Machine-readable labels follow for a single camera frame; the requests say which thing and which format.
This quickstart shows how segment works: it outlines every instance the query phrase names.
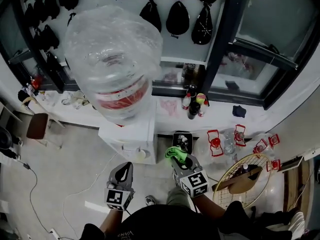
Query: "sneaker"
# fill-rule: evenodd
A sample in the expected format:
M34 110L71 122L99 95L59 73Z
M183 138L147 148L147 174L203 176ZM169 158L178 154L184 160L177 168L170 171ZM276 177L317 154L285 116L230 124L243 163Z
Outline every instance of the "sneaker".
M178 175L175 170L173 170L172 177L175 182L175 185L181 187L180 180L178 179Z
M19 139L18 145L22 147L24 145L24 141L22 140L21 137L17 137L17 138Z
M21 160L21 155L17 154L14 160L20 161Z
M148 195L145 197L146 206L154 206L157 204L156 199L152 195Z

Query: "plastic bag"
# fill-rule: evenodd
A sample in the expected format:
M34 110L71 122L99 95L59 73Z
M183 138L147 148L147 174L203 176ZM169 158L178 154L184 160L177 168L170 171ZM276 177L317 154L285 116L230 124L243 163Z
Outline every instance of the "plastic bag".
M163 39L151 23L107 5L74 16L64 45L77 84L104 117L127 125L143 116L161 71Z

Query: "green cloth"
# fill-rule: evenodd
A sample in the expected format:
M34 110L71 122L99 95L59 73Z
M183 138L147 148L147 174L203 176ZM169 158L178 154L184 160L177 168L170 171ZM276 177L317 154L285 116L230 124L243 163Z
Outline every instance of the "green cloth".
M166 152L164 153L166 158L175 157L179 163L185 164L187 158L187 152L181 150L180 146L172 146L169 147Z

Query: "person's arm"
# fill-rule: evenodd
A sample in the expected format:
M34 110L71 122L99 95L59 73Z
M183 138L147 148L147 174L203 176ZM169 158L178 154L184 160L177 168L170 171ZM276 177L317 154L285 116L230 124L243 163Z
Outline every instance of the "person's arm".
M215 204L204 194L192 198L192 201L204 216L212 220L219 219L225 214L225 209Z
M121 210L110 210L109 214L105 218L104 222L100 226L100 230L104 235L115 235L118 233L119 226L122 222L123 211Z

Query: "wooden chair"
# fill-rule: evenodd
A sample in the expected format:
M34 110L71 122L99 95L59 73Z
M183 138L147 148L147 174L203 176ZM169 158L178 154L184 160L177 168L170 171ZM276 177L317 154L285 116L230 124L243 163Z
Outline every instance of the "wooden chair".
M26 103L33 101L35 102L42 110L44 110L45 113L35 113L33 112L28 106L26 106ZM61 146L57 145L56 143L48 140L45 138L46 129L49 121L49 117L52 118L55 122L57 122L58 125L65 128L64 125L59 122L55 117L53 117L43 106L39 104L39 102L33 98L28 97L23 102L22 105L30 112L32 113L32 118L29 123L29 127L26 133L26 137L32 140L36 140L41 145L47 146L47 143L51 143L52 145L56 146L58 149L61 149Z

